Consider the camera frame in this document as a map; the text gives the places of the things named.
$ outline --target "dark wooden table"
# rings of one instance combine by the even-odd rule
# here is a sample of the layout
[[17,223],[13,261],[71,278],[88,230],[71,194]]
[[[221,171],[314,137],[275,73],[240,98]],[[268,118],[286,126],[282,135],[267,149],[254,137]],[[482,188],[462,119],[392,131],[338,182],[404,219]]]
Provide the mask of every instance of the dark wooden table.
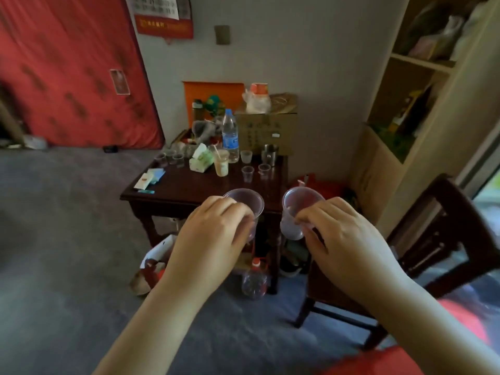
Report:
[[160,181],[147,188],[154,191],[153,195],[139,193],[134,189],[141,173],[122,192],[120,200],[128,201],[153,247],[165,238],[158,234],[153,216],[187,218],[207,197],[222,196],[231,189],[250,188],[260,193],[265,203],[264,221],[273,242],[270,260],[271,286],[267,292],[275,295],[278,292],[279,254],[282,243],[279,223],[282,198],[288,186],[288,157],[278,157],[269,180],[260,179],[257,168],[259,164],[260,158],[254,155],[251,163],[255,168],[253,180],[252,183],[245,183],[241,168],[247,164],[243,164],[241,160],[229,165],[229,174],[225,177],[217,176],[213,165],[205,173],[191,171],[186,160],[183,168],[172,165],[165,167],[165,174]]

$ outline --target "chair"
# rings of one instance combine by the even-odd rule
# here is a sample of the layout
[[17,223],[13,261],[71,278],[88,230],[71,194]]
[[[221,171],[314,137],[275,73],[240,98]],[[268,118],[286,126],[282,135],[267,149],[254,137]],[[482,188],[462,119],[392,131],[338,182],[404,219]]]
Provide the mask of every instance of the chair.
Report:
[[[388,244],[396,242],[434,200],[440,204],[441,211],[398,262],[411,278],[415,278],[463,246],[467,261],[424,287],[433,297],[440,298],[481,275],[500,268],[500,252],[494,236],[472,202],[444,174],[438,176],[419,196],[390,234]],[[370,330],[371,334],[363,350],[377,347],[387,336],[387,331],[379,324],[373,326],[320,309],[315,306],[316,302],[373,318],[361,305],[335,287],[318,265],[313,263],[308,275],[307,296],[294,322],[296,328],[302,326],[310,312],[315,312]]]

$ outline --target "person's left hand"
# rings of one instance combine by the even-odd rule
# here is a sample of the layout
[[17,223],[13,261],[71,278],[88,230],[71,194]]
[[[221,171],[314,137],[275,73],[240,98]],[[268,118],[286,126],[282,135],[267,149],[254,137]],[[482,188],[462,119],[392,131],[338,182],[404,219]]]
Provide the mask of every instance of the person's left hand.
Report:
[[247,205],[230,197],[207,198],[180,230],[158,285],[175,284],[205,301],[233,269],[253,224]]

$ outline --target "wall switch plate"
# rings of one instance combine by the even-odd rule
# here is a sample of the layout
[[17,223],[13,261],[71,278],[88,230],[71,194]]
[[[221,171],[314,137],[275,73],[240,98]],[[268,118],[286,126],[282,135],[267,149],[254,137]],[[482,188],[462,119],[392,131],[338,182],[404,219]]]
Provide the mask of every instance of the wall switch plate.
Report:
[[231,44],[229,25],[214,26],[216,32],[216,44]]

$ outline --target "plastic water bottle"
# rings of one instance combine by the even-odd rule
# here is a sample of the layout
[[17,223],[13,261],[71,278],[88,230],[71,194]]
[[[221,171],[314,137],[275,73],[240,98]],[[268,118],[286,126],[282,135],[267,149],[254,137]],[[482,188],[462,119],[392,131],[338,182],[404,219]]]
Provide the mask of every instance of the plastic water bottle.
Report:
[[267,275],[260,269],[260,259],[253,258],[252,268],[243,275],[241,290],[250,298],[258,299],[266,294]]
[[222,121],[222,144],[229,152],[229,163],[236,163],[240,159],[240,147],[238,145],[238,126],[236,118],[231,109],[226,109],[226,115]]

